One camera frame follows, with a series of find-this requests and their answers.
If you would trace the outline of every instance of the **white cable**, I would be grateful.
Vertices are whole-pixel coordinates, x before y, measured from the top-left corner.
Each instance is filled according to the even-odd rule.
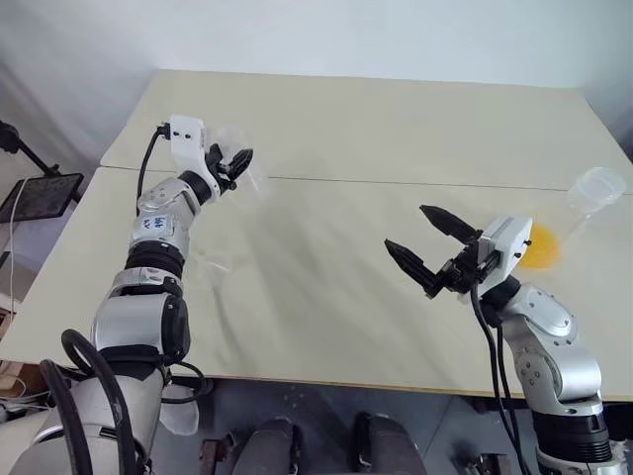
[[[22,186],[20,186],[20,190],[18,191],[18,195],[16,196],[15,201],[13,202],[13,208],[11,209],[11,219],[9,220],[9,252],[11,252],[11,273],[9,275],[9,294],[11,295],[11,315],[9,315],[9,325],[13,323],[13,316],[15,315],[15,299],[13,295],[13,273],[15,268],[15,255],[13,253],[13,220],[16,217],[16,209],[18,208],[18,202],[20,201],[20,197],[22,196],[22,192],[24,191],[24,187],[27,185],[27,181],[29,181],[32,176],[25,178],[22,182]]]
[[[9,220],[9,252],[11,253],[10,255],[11,271],[9,274],[9,294],[11,296],[11,313],[9,314],[9,317],[8,317],[9,327],[13,323],[13,316],[15,315],[15,312],[16,312],[15,298],[13,295],[13,274],[14,274],[14,269],[15,269],[15,255],[14,255],[14,249],[13,249],[13,221],[16,217],[16,209],[18,208],[18,202],[20,201],[20,197],[22,196],[24,187],[27,185],[27,182],[31,178],[32,177],[25,178],[24,181],[22,182],[22,185],[20,186],[20,190],[18,191],[18,194],[16,196],[16,199],[13,202],[13,208],[11,209],[11,219]],[[24,380],[20,378],[19,376],[15,376],[13,374],[0,374],[0,378],[14,378],[17,382],[19,382],[22,385],[22,391],[20,392],[20,395],[16,396],[17,399],[22,398],[27,392],[27,383],[25,383]]]
[[[20,394],[16,396],[17,399],[22,398],[27,392],[27,383],[25,383],[24,379],[22,379],[20,376],[16,376],[14,374],[0,374],[0,379],[2,378],[13,378],[22,385],[22,391],[20,391]]]

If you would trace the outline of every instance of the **silver robot arm segment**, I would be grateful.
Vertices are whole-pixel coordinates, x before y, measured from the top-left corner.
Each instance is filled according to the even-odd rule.
[[[217,144],[206,150],[202,121],[172,116],[159,128],[171,141],[178,168],[137,200],[129,255],[97,311],[92,341],[115,373],[128,406],[138,466],[148,467],[160,415],[161,395],[171,364],[189,351],[187,306],[182,271],[189,251],[189,229],[201,207],[235,188],[252,150],[223,160]],[[111,407],[93,377],[71,389],[88,441],[94,473],[116,473],[118,450]],[[57,409],[50,412],[33,444],[12,474],[70,474],[70,459]]]

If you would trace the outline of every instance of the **gray floor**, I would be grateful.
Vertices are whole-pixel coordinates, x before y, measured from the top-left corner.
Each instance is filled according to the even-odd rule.
[[[510,446],[498,415],[478,414],[456,396],[402,391],[287,384],[254,381],[216,381],[213,393],[200,404],[198,433],[178,436],[158,430],[152,460],[156,475],[198,473],[198,454],[204,438],[233,432],[244,442],[261,423],[287,417],[304,435],[300,469],[305,473],[348,470],[347,448],[354,417],[360,411],[387,415],[408,430],[430,474],[458,474],[454,460],[481,452],[506,453]],[[518,412],[524,456],[533,473],[534,433],[530,415]],[[511,457],[513,472],[518,466]],[[233,460],[219,466],[227,475]]]

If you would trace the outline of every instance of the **clear plastic cup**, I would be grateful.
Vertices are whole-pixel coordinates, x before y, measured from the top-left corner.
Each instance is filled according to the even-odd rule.
[[[592,215],[611,205],[626,191],[626,182],[610,168],[596,167],[578,177],[567,194],[570,205]]]
[[[220,127],[216,131],[215,139],[222,151],[223,161],[230,161],[240,150],[250,148],[246,134],[238,126]],[[237,178],[236,183],[237,190],[230,193],[230,198],[242,209],[257,209],[270,197],[272,192],[270,179],[261,165],[257,150],[254,151],[253,161]]]
[[[519,265],[532,269],[552,267],[561,259],[564,243],[593,215],[615,203],[625,190],[626,182],[609,168],[592,168],[579,176],[564,199],[553,197],[531,213],[532,245]]]

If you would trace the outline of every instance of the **white wall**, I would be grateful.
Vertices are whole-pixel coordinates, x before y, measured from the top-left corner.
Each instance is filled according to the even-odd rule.
[[[86,171],[156,67],[362,75],[581,87],[630,150],[632,22],[630,0],[7,0],[0,117]]]

